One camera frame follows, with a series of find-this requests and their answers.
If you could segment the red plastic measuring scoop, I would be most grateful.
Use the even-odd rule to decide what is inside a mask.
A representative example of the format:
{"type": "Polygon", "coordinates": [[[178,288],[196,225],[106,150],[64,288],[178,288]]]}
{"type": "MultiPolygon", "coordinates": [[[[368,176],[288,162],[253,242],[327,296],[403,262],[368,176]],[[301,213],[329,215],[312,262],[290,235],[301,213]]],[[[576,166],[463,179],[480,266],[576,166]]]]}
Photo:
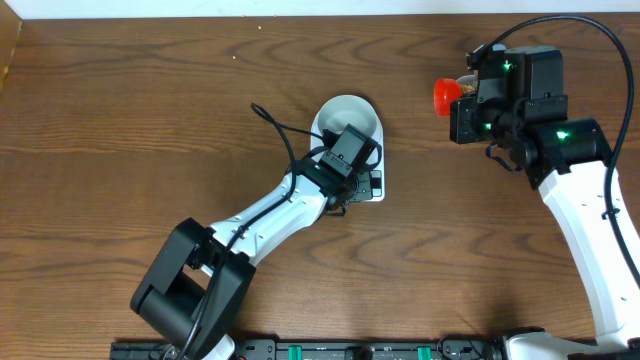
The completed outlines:
{"type": "Polygon", "coordinates": [[[450,105],[462,96],[460,85],[455,79],[439,78],[434,85],[433,103],[438,116],[449,116],[450,105]]]}

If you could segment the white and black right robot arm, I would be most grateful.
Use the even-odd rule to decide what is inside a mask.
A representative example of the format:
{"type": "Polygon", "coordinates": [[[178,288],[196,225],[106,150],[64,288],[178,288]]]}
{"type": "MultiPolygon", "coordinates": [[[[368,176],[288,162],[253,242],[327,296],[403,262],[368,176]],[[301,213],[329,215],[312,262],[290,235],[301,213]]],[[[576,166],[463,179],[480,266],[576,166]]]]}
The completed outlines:
{"type": "Polygon", "coordinates": [[[474,90],[450,102],[450,138],[487,141],[509,153],[567,241],[585,287],[595,341],[543,329],[501,336],[490,359],[636,359],[639,356],[639,234],[617,180],[605,180],[613,152],[592,118],[571,120],[563,59],[552,46],[477,49],[474,90]]]}

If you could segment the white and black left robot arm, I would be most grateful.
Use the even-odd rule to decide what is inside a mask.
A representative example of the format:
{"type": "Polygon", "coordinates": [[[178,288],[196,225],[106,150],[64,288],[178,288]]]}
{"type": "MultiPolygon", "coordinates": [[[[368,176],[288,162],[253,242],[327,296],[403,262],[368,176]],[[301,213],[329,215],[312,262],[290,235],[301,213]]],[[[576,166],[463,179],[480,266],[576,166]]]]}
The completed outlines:
{"type": "Polygon", "coordinates": [[[188,218],[170,233],[131,309],[175,346],[180,358],[228,359],[228,332],[257,265],[284,240],[323,215],[371,199],[371,154],[383,135],[347,126],[332,147],[293,162],[281,183],[243,212],[208,227],[188,218]]]}

